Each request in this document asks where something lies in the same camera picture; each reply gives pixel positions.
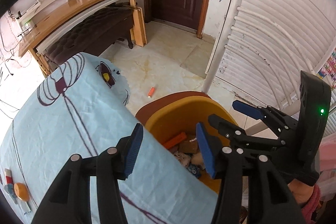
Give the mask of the person right hand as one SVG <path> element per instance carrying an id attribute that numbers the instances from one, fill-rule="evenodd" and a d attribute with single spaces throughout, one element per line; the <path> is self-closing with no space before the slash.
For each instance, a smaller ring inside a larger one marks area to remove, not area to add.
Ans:
<path id="1" fill-rule="evenodd" d="M 306 205 L 314 192 L 313 186 L 304 184 L 296 179 L 288 184 L 288 188 L 299 206 Z"/>

